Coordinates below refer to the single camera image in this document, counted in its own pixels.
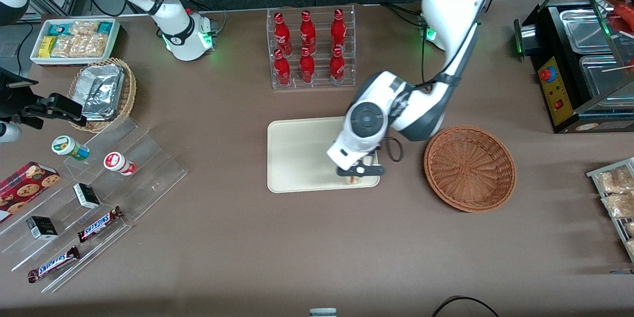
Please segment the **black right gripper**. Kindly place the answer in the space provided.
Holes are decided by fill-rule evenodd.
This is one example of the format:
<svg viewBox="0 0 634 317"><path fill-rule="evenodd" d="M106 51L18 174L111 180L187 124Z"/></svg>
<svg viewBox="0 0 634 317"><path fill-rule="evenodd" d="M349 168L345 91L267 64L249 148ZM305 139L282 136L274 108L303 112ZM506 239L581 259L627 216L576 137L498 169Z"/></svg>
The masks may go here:
<svg viewBox="0 0 634 317"><path fill-rule="evenodd" d="M10 121L20 114L20 124L41 130L46 116L86 126L86 117L82 115L82 105L59 93L52 93L46 101L38 101L30 87L39 82L15 75L6 69L0 70L0 118Z"/></svg>

